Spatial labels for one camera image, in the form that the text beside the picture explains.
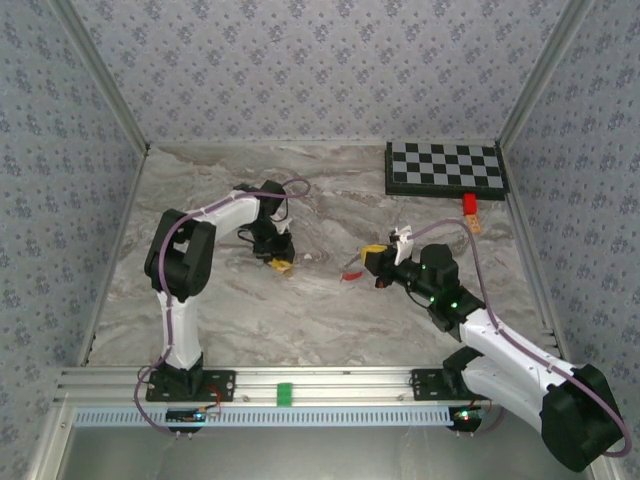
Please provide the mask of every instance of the enclosure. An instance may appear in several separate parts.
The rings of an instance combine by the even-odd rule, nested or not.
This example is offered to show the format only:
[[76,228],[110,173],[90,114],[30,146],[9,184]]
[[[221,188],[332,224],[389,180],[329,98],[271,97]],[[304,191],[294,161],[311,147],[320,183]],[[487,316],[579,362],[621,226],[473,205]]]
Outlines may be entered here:
[[[384,393],[410,395],[396,376],[438,366],[460,344],[402,288],[341,274],[394,227],[463,215],[459,199],[387,194],[387,142],[501,151],[509,191],[478,202],[475,236],[496,313],[545,351],[598,367],[637,440],[637,2],[28,0],[1,10],[0,478],[177,475],[184,444],[136,425],[83,427],[63,400],[130,403],[136,372],[162,353],[143,271],[162,213],[243,183],[304,177],[311,188],[288,202],[288,274],[241,238],[217,241],[199,297],[205,364],[274,389],[269,375],[298,368],[308,388],[314,375],[375,371],[371,390],[328,398],[400,408]],[[464,232],[446,225],[416,247],[427,243],[449,245],[480,296]],[[108,388],[94,388],[98,377]],[[342,388],[334,380],[322,385]],[[247,398],[274,400],[243,385],[257,389]],[[584,475],[563,470],[513,415],[482,439],[426,424],[367,428],[221,429],[225,449],[194,440],[192,478],[225,459],[221,478],[485,478],[500,466],[505,478],[640,477],[637,446]],[[135,462],[127,445],[139,443],[148,451]]]

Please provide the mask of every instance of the red block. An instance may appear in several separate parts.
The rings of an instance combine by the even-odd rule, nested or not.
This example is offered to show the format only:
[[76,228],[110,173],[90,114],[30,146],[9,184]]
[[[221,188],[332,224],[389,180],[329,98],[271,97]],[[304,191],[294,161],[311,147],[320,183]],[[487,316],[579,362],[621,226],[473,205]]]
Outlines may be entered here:
[[475,193],[465,193],[462,196],[462,211],[465,215],[473,215],[478,211]]

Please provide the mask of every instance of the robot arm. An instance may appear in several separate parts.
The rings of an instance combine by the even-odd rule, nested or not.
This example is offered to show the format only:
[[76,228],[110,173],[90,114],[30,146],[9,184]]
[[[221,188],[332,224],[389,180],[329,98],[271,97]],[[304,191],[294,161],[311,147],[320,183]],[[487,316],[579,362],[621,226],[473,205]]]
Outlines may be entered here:
[[[285,193],[282,185],[267,181],[260,189],[240,185],[229,196],[253,191]],[[173,346],[165,361],[169,369],[189,372],[202,363],[202,348],[198,341],[197,295],[209,280],[215,242],[243,228],[253,236],[253,253],[257,258],[272,266],[291,265],[295,250],[288,231],[290,220],[275,218],[281,204],[282,198],[238,198],[210,213],[188,220],[171,238],[164,271],[170,293],[177,301],[171,307]],[[167,210],[162,215],[144,265],[145,274],[151,278],[151,285],[157,291],[162,308],[165,345],[168,344],[167,296],[160,285],[160,248],[169,229],[188,213]]]
[[[498,328],[486,305],[458,280],[458,265],[446,245],[427,245],[420,261],[411,258],[411,229],[397,230],[390,245],[362,249],[362,260],[376,287],[402,285],[408,294],[430,302],[433,323],[465,346],[443,362],[444,379],[452,393],[469,392],[490,398],[538,431],[550,452],[567,468],[584,470],[622,438],[614,420],[591,398],[554,369],[586,385],[619,410],[604,375],[592,365],[577,368],[538,348],[499,319]],[[530,355],[553,365],[547,368]]]

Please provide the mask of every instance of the red object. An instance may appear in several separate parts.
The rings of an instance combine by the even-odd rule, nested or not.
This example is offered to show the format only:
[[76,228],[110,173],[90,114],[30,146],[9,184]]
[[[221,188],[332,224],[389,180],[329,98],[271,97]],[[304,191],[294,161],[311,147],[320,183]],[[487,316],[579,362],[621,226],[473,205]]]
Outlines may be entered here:
[[362,276],[362,272],[356,272],[356,273],[344,273],[342,275],[342,279],[350,282],[351,280],[357,280],[358,278],[360,278]]
[[465,193],[462,196],[462,211],[465,215],[474,215],[478,211],[475,193]]

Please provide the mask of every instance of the yellow object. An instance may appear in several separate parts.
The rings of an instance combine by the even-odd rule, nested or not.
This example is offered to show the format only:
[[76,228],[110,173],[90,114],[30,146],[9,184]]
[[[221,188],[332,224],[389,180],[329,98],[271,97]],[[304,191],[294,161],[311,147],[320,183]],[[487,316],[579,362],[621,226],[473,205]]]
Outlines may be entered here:
[[277,260],[277,259],[271,260],[269,262],[269,265],[271,265],[271,268],[279,271],[280,273],[285,273],[291,270],[291,268],[293,267],[293,265],[287,262],[286,260]]
[[367,253],[380,253],[384,252],[387,249],[387,245],[367,245],[366,247],[362,247],[360,249],[360,258],[362,258],[362,264],[364,265],[365,260],[367,259]]
[[471,233],[477,235],[482,233],[482,227],[480,226],[480,221],[478,220],[478,217],[474,214],[474,215],[465,215],[466,219],[467,219],[467,223],[469,224],[469,229],[471,230]]

